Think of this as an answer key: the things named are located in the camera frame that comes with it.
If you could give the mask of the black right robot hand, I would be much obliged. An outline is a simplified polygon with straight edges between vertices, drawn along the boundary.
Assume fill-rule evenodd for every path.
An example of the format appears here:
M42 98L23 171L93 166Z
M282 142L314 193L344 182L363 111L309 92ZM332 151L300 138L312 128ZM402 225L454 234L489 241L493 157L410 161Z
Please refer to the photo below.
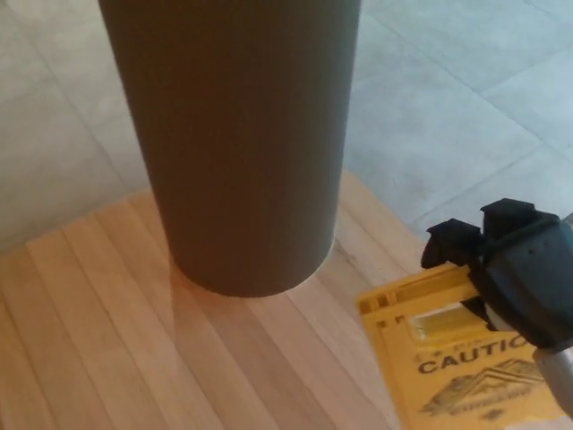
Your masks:
M480 227L448 219L429 228L421 265L469 269L484 304L537 348L572 344L572 227L530 202L483 206Z

